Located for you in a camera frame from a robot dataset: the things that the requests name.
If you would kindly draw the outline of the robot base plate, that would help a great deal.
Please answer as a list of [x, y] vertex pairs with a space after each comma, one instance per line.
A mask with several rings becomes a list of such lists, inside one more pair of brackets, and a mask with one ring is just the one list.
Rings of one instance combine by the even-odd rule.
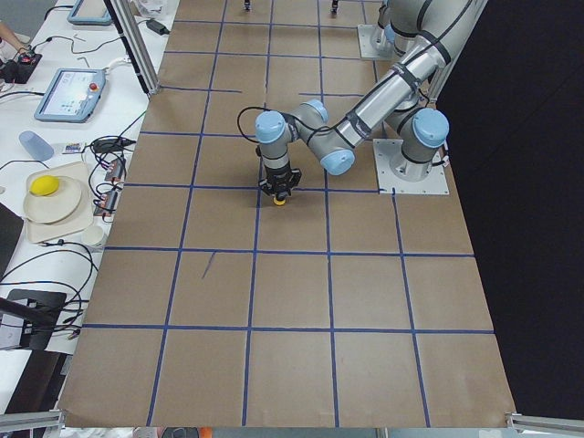
[[373, 141], [379, 192], [381, 194], [448, 195], [440, 153], [427, 163], [413, 163], [402, 154], [402, 140]]

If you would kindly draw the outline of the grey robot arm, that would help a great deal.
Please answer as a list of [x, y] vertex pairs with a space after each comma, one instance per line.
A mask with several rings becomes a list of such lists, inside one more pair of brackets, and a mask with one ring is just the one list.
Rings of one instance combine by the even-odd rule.
[[408, 182], [423, 180], [433, 157], [449, 132], [448, 119], [420, 103], [420, 86], [435, 71], [448, 67], [471, 35], [478, 10], [476, 1], [385, 1], [378, 28], [393, 48], [388, 72], [334, 125], [323, 103], [312, 99], [289, 113], [265, 110], [255, 119], [256, 153], [265, 177], [259, 188], [275, 204], [285, 203], [301, 179], [292, 168], [288, 145], [302, 140], [332, 175], [346, 172], [355, 162], [354, 150], [372, 130], [387, 123], [402, 138], [391, 159], [392, 172]]

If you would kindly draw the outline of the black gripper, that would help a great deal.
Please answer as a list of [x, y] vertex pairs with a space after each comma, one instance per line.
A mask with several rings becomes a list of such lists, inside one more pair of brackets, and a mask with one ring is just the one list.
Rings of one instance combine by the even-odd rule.
[[290, 196], [302, 178], [302, 171], [292, 169], [289, 163], [277, 169], [266, 166], [265, 171], [266, 177], [259, 181], [259, 188], [270, 197], [274, 197], [275, 192], [287, 192], [287, 195]]

